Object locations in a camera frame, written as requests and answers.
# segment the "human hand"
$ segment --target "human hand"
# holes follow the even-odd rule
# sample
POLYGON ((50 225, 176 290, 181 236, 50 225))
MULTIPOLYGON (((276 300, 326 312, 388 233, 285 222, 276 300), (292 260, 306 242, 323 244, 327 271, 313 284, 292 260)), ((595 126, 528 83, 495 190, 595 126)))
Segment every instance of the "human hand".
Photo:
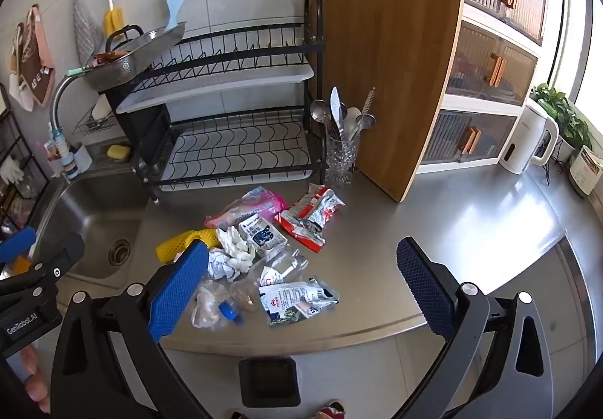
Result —
POLYGON ((36 402, 42 412, 50 414, 50 395, 46 380, 38 368, 38 356, 33 346, 21 350, 21 361, 31 376, 25 381, 25 391, 36 402))

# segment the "cutting board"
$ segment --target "cutting board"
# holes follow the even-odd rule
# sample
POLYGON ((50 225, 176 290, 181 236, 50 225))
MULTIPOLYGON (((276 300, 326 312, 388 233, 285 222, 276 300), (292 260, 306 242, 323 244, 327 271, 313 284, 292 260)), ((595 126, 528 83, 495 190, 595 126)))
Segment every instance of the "cutting board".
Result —
POLYGON ((431 134, 464 0, 323 0, 323 91, 362 108, 375 87, 375 129, 357 167, 394 200, 406 196, 431 134))

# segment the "blue gripper pad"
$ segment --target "blue gripper pad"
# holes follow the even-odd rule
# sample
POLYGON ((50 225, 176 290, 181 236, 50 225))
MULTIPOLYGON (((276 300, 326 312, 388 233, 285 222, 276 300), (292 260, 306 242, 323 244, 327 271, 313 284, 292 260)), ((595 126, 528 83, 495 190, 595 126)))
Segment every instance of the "blue gripper pad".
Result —
POLYGON ((412 296, 417 300, 429 328, 434 334, 442 336, 446 342, 450 341, 456 332, 454 302, 432 267, 441 266, 450 278, 453 279, 453 276, 445 266, 432 263, 412 237, 406 237, 398 243, 396 259, 398 269, 410 287, 412 296))
POLYGON ((35 230, 26 226, 15 235, 0 243, 0 263, 10 263, 35 244, 35 230))
POLYGON ((200 240, 194 240, 174 264, 178 267, 151 302, 148 328, 156 343, 172 333, 207 271, 207 246, 200 240))

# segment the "stainless steel sink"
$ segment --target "stainless steel sink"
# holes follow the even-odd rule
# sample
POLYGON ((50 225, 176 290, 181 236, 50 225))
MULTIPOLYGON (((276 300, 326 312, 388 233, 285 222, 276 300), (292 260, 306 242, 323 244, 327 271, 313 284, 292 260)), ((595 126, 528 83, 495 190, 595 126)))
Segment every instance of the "stainless steel sink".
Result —
POLYGON ((50 203, 32 259, 44 261, 65 235, 77 232, 86 249, 72 275, 109 278, 129 262, 147 202, 129 170, 82 175, 50 203))

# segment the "electric kettle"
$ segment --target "electric kettle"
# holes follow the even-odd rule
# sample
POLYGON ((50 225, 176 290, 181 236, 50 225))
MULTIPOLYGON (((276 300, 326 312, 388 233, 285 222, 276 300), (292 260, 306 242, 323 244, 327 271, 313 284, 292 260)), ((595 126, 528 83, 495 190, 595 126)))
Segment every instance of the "electric kettle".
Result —
POLYGON ((514 174, 524 172, 530 162, 537 166, 544 166, 553 153, 558 136, 559 127, 554 119, 536 101, 528 99, 517 128, 500 156, 499 163, 514 174), (551 134, 551 139, 546 146, 545 153, 542 157, 538 157, 534 155, 534 152, 547 130, 551 134))

